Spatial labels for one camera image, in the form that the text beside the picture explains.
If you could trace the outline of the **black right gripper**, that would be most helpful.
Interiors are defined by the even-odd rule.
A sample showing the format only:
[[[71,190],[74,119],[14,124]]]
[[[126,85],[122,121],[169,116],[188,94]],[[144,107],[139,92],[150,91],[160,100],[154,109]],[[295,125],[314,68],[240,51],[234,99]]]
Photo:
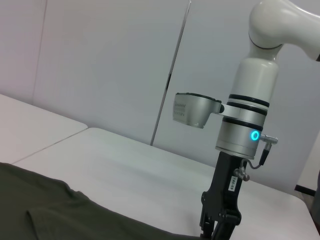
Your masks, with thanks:
[[[246,166],[242,157],[219,153],[211,185],[201,197],[201,238],[229,240],[240,224],[238,196]]]

